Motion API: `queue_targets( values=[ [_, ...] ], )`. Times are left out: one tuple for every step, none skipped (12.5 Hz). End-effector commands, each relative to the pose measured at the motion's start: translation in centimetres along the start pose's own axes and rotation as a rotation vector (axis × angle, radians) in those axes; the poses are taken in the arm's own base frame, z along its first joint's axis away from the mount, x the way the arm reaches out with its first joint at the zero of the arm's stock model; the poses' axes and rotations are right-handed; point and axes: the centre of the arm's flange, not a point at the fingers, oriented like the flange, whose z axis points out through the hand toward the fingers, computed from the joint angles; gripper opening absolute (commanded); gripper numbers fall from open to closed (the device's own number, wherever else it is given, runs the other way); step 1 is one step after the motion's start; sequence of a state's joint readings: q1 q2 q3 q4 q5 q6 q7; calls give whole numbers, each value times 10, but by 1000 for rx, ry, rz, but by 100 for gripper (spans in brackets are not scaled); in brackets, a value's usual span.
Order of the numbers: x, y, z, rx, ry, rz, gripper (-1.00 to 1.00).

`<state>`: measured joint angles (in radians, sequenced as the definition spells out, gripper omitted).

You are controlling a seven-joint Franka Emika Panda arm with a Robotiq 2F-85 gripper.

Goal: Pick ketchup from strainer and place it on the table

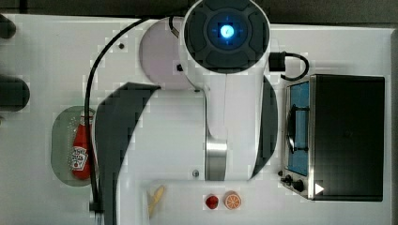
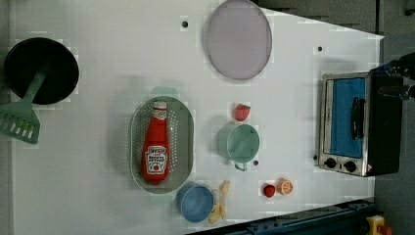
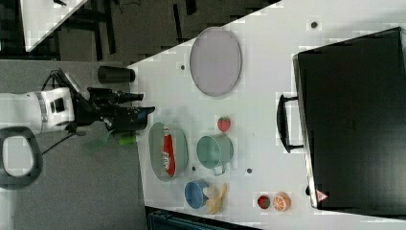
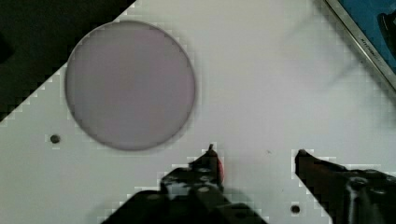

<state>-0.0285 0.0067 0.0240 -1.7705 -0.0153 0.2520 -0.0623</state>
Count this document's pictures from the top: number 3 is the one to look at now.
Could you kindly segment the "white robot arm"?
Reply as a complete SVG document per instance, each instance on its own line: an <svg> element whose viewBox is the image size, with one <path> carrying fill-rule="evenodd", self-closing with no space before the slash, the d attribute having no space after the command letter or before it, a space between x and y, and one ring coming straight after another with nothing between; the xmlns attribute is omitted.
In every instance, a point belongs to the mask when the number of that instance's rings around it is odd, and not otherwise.
<svg viewBox="0 0 406 230"><path fill-rule="evenodd" d="M129 106L142 94L90 88L90 97L67 87L24 94L1 95L1 187L25 188L42 173L43 154L36 136L67 131L103 122L110 131L126 132L147 127L147 116L155 108Z"/></svg>

